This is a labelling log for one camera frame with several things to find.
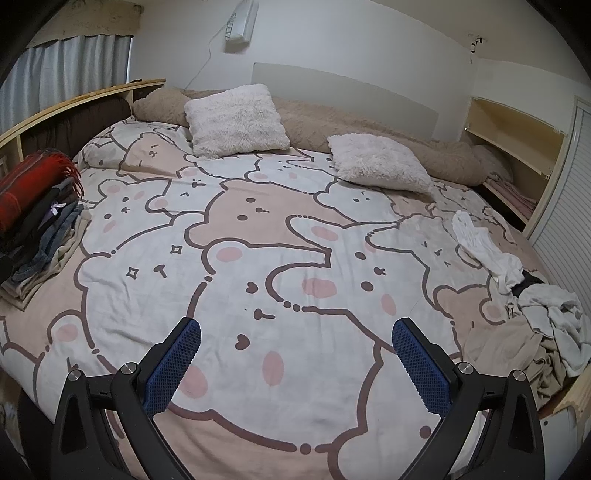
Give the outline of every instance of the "white towel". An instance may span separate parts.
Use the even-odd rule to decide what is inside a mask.
[[[538,283],[527,287],[517,303],[532,330],[556,340],[567,375],[580,375],[591,359],[591,321],[577,294]]]
[[[473,258],[491,272],[499,284],[499,292],[507,294],[511,287],[523,281],[523,264],[515,255],[503,253],[492,242],[488,228],[475,227],[470,214],[458,210],[452,219],[457,242]]]

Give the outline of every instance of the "gray curtain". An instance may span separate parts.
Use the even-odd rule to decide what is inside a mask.
[[[0,87],[0,134],[49,106],[125,83],[131,39],[73,37],[27,49]]]

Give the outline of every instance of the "white fluffy pillow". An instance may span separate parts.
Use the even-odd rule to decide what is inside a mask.
[[[370,134],[328,137],[337,175],[361,185],[430,193],[433,182],[404,145]]]
[[[243,85],[190,100],[184,110],[197,157],[220,158],[290,146],[265,85]]]

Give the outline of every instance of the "beige cloth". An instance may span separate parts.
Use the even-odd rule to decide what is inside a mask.
[[[16,308],[24,310],[43,282],[62,271],[80,245],[91,218],[92,215],[88,210],[82,210],[74,222],[74,228],[66,233],[62,245],[56,250],[51,262],[38,274],[23,280],[16,287],[9,282],[4,282],[0,286],[0,296]]]
[[[462,359],[485,375],[506,377],[512,370],[524,371],[538,409],[562,389],[566,377],[556,342],[533,332],[523,315],[500,326],[472,328]]]
[[[537,396],[535,400],[538,410],[546,405],[553,395],[562,390],[566,379],[566,369],[558,354],[558,347],[554,339],[544,338],[541,341],[533,361],[525,370],[525,374],[530,381],[534,396]]]
[[[134,115],[142,121],[159,121],[188,127],[183,98],[203,98],[222,90],[158,89],[134,102]],[[330,154],[327,141],[332,135],[372,134],[391,138],[410,150],[432,177],[467,186],[480,185],[486,173],[465,142],[425,141],[390,127],[336,108],[273,97],[281,123],[292,147]]]
[[[52,40],[91,35],[134,35],[142,6],[120,0],[70,0],[33,37],[27,48]]]

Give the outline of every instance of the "pile of laundry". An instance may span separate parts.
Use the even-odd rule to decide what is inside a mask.
[[[24,310],[80,245],[90,213],[80,173],[63,153],[33,153],[0,180],[0,296]]]
[[[587,367],[591,320],[575,293],[524,270],[521,260],[501,252],[488,229],[475,227],[467,212],[456,212],[452,225],[458,243],[489,270],[507,297],[508,321],[472,329],[463,346],[463,360],[489,375],[523,370],[539,409],[562,389],[567,377],[576,377]]]

